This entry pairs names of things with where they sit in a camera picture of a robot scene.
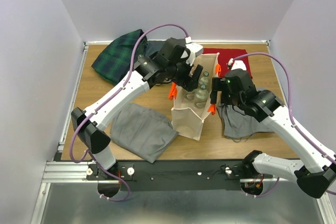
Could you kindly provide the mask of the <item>beige canvas bag orange handles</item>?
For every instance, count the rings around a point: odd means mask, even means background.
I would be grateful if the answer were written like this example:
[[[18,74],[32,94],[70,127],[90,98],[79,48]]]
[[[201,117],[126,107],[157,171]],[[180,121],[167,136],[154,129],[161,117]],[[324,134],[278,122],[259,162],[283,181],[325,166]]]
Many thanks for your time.
[[[202,73],[209,73],[209,84],[206,85],[208,92],[211,92],[212,78],[218,77],[221,73],[218,56],[218,51],[212,54],[202,54],[194,62],[196,66],[203,66]],[[204,121],[210,114],[214,113],[214,108],[211,105],[210,98],[203,102],[204,106],[196,106],[193,100],[185,98],[185,93],[186,91],[183,88],[172,84],[169,93],[169,99],[173,101],[171,124],[179,135],[198,141],[201,138]]]

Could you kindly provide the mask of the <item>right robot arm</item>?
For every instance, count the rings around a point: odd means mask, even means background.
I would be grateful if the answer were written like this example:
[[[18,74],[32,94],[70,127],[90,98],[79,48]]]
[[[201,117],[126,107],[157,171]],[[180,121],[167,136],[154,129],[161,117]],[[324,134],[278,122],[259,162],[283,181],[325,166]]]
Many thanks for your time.
[[[243,69],[231,70],[223,78],[213,77],[212,104],[219,92],[224,105],[237,106],[246,115],[267,126],[299,157],[299,160],[292,161],[252,151],[238,167],[244,178],[273,175],[296,183],[313,198],[320,198],[327,192],[335,182],[335,152],[302,127],[283,101],[269,90],[258,91],[250,74]]]

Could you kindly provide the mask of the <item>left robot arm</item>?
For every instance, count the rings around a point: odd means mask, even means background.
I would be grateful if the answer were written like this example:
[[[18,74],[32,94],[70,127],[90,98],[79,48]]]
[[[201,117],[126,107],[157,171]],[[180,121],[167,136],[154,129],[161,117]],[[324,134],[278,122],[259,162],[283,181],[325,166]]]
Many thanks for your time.
[[[124,106],[164,80],[171,80],[186,91],[196,89],[203,66],[194,65],[194,61],[202,53],[200,44],[169,38],[159,51],[138,56],[127,75],[100,100],[84,110],[73,109],[74,136],[80,138],[99,164],[98,173],[104,179],[112,179],[117,171],[105,128]]]

